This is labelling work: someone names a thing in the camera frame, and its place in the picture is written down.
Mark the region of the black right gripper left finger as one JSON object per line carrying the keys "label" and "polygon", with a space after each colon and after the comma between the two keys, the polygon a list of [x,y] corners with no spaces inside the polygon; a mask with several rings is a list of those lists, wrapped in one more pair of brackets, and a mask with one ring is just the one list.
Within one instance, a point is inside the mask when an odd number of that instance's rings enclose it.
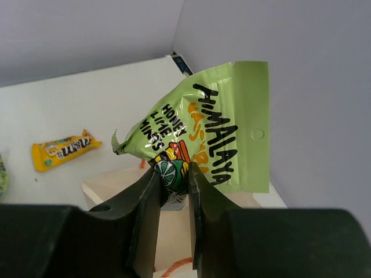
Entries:
{"label": "black right gripper left finger", "polygon": [[89,211],[3,204],[2,277],[151,277],[161,209],[154,170]]}

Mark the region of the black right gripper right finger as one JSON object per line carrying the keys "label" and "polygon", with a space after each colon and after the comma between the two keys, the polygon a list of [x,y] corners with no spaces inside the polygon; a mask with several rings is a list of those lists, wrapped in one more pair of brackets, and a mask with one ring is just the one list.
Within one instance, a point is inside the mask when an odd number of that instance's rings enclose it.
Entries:
{"label": "black right gripper right finger", "polygon": [[193,268],[199,277],[369,277],[370,244],[346,210],[242,208],[190,164]]}

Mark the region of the green Himalaya candy packet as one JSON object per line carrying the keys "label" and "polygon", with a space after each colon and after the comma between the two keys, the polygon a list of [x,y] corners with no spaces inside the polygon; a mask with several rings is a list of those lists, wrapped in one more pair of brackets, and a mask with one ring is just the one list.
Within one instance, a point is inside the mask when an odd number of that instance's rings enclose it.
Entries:
{"label": "green Himalaya candy packet", "polygon": [[237,61],[193,74],[162,97],[119,142],[117,155],[145,160],[160,176],[163,209],[181,210],[195,163],[223,193],[267,193],[270,81],[265,61]]}

